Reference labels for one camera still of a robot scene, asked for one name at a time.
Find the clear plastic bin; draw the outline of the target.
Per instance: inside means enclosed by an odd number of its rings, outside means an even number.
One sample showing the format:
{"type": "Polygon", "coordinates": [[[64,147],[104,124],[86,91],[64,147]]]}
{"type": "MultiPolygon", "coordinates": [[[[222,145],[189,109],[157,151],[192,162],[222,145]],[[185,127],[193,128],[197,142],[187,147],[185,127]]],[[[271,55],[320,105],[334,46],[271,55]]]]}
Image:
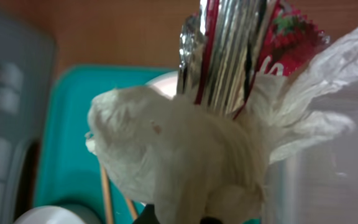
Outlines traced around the clear plastic bin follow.
{"type": "Polygon", "coordinates": [[[261,222],[358,224],[358,82],[311,106],[346,114],[356,127],[273,164],[261,222]]]}

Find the white napkin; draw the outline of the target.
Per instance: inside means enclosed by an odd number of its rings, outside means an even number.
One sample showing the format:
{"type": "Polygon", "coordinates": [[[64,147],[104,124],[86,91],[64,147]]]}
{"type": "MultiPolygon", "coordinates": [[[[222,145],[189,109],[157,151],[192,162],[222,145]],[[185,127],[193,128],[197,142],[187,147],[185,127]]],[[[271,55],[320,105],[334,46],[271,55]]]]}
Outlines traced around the white napkin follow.
{"type": "Polygon", "coordinates": [[[104,92],[88,111],[86,147],[125,196],[155,207],[160,223],[244,223],[260,214],[270,164],[353,128],[347,116],[309,105],[355,81],[358,28],[298,72],[259,72],[235,119],[147,86],[104,92]]]}

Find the red foil wrapper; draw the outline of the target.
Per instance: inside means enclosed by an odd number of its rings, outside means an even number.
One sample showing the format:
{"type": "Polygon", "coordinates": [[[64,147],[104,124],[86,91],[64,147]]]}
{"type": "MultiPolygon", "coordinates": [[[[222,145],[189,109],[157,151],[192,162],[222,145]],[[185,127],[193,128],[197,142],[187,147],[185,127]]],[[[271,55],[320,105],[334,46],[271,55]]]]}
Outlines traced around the red foil wrapper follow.
{"type": "Polygon", "coordinates": [[[287,77],[329,37],[285,0],[205,0],[180,33],[177,93],[236,118],[258,75],[287,77]]]}

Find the teal serving tray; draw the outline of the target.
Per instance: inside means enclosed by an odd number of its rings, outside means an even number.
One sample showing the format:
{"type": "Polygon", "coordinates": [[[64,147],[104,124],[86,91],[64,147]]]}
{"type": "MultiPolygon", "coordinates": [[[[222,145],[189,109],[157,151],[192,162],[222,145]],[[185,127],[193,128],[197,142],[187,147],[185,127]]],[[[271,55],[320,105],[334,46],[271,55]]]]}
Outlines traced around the teal serving tray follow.
{"type": "Polygon", "coordinates": [[[250,132],[147,85],[166,70],[81,67],[55,87],[37,206],[103,212],[100,165],[114,195],[152,204],[160,223],[257,223],[265,158],[250,132]]]}

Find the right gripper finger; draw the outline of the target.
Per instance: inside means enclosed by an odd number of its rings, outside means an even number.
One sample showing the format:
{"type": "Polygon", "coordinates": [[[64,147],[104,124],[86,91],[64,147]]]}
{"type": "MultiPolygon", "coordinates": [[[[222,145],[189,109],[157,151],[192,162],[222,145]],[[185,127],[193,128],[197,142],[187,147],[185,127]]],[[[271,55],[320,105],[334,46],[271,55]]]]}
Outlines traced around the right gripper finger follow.
{"type": "Polygon", "coordinates": [[[160,224],[155,215],[155,206],[147,204],[132,224],[160,224]]]}

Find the pink round plate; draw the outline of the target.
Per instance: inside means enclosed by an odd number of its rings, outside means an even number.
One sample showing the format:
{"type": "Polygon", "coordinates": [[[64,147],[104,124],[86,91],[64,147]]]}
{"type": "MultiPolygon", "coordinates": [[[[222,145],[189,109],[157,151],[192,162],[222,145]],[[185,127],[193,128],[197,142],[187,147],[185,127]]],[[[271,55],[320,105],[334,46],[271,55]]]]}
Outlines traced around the pink round plate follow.
{"type": "Polygon", "coordinates": [[[178,72],[164,73],[147,82],[147,85],[166,98],[172,99],[177,93],[178,72]]]}

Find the grey dish rack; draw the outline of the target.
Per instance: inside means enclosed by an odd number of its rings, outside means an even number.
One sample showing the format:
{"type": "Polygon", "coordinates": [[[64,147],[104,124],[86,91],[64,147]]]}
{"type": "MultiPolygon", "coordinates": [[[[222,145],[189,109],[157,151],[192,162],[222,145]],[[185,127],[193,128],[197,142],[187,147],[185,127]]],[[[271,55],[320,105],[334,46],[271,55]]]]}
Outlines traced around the grey dish rack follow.
{"type": "Polygon", "coordinates": [[[0,11],[0,223],[13,223],[25,157],[42,136],[52,38],[0,11]]]}

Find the grey bowl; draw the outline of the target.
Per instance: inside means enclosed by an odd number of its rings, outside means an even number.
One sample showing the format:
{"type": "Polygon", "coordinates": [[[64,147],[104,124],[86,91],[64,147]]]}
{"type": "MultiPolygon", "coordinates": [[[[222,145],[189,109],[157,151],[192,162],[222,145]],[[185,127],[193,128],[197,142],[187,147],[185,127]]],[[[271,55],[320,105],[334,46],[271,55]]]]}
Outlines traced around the grey bowl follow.
{"type": "Polygon", "coordinates": [[[101,224],[101,220],[82,205],[46,205],[25,212],[14,224],[101,224]]]}

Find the wooden chopstick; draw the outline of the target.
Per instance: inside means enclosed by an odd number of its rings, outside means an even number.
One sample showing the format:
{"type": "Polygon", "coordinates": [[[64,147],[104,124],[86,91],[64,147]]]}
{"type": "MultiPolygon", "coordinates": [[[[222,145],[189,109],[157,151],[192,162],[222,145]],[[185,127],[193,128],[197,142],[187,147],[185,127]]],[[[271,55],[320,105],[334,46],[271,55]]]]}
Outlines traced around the wooden chopstick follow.
{"type": "Polygon", "coordinates": [[[100,165],[100,172],[101,172],[101,185],[102,185],[104,214],[106,217],[106,224],[114,224],[114,215],[113,215],[111,192],[110,192],[110,181],[106,173],[106,170],[102,165],[100,165]]]}
{"type": "Polygon", "coordinates": [[[135,221],[136,219],[138,219],[138,216],[139,216],[139,214],[136,210],[135,204],[131,199],[129,199],[127,197],[125,197],[124,199],[125,199],[126,205],[128,207],[128,210],[130,212],[130,215],[131,215],[132,219],[135,221]]]}

